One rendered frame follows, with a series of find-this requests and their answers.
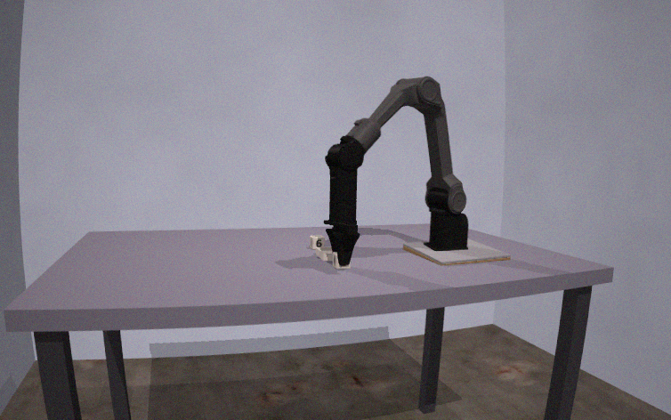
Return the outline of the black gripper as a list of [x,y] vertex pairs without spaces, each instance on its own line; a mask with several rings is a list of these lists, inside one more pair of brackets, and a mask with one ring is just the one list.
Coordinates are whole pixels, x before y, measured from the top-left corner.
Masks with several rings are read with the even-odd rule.
[[[329,220],[325,224],[333,225],[326,229],[332,252],[337,252],[340,265],[349,265],[353,248],[360,237],[356,221],[357,200],[329,200]],[[347,235],[348,234],[348,235]]]

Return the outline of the white cube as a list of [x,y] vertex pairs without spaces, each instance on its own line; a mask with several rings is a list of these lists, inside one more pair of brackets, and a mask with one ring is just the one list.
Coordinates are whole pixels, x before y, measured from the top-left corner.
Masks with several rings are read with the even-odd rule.
[[325,238],[323,236],[310,236],[310,248],[315,250],[316,247],[325,247]]
[[337,252],[333,252],[333,266],[336,269],[350,269],[351,268],[351,261],[349,265],[340,265],[338,262],[338,257],[337,257]]

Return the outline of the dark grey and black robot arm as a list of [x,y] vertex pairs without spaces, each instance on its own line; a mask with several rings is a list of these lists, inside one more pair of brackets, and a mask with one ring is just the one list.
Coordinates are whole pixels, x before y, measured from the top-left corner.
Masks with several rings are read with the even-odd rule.
[[440,84],[431,77],[397,81],[370,118],[356,120],[340,144],[328,150],[325,160],[330,170],[329,199],[357,200],[357,169],[362,166],[365,153],[381,136],[381,127],[404,106],[413,106],[424,115],[432,174],[425,193],[425,203],[431,212],[430,242],[424,245],[434,251],[466,250],[468,219],[461,214],[466,195],[463,183],[453,174]]

